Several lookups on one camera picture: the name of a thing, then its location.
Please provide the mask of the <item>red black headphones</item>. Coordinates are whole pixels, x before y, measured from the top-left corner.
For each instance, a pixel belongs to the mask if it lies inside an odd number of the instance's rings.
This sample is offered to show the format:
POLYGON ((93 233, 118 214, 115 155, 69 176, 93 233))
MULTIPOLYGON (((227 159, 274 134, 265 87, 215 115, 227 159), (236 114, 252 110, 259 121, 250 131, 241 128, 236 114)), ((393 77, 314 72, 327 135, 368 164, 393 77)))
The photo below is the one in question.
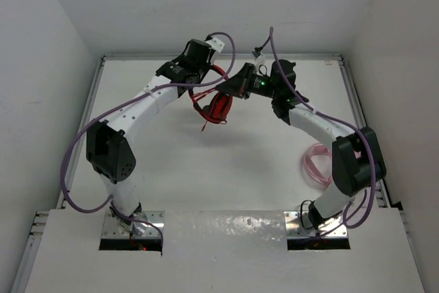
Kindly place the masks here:
POLYGON ((193 104, 193 109, 201 115, 205 123, 226 124, 227 115, 233 105, 233 97, 228 94, 216 92, 209 104, 204 107, 199 105, 199 101, 212 93, 215 89, 211 88, 203 92, 194 93, 192 89, 188 90, 189 97, 193 104))

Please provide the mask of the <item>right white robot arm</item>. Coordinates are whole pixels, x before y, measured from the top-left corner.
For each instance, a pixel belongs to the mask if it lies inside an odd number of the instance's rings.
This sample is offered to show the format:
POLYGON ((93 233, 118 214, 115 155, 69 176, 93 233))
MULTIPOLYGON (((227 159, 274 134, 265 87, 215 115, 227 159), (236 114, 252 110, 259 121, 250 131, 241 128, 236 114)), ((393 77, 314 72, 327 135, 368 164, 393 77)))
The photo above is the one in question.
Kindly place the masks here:
POLYGON ((376 133, 365 126, 357 129, 332 119, 314 109, 309 100, 296 90, 295 63, 278 60, 269 75, 257 73, 246 63, 233 77, 215 89, 240 99, 252 94, 271 100, 274 114, 287 125, 302 130, 331 152, 332 181, 322 195, 309 204, 302 226, 318 229, 327 220, 343 212, 359 192, 375 188, 387 170, 376 133))

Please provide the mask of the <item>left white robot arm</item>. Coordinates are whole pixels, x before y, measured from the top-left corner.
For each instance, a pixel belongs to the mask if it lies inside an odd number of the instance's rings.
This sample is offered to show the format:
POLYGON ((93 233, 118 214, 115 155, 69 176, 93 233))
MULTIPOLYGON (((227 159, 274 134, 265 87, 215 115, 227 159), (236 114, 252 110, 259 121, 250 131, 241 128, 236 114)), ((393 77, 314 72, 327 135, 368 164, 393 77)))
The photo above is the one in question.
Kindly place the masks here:
POLYGON ((111 211, 129 231, 146 227, 131 174, 137 160, 134 138, 138 131, 166 105, 199 84, 222 52, 224 42, 213 37, 192 39, 183 54, 165 62, 137 94, 136 102, 93 124, 86 133, 86 159, 104 182, 111 198, 111 211))

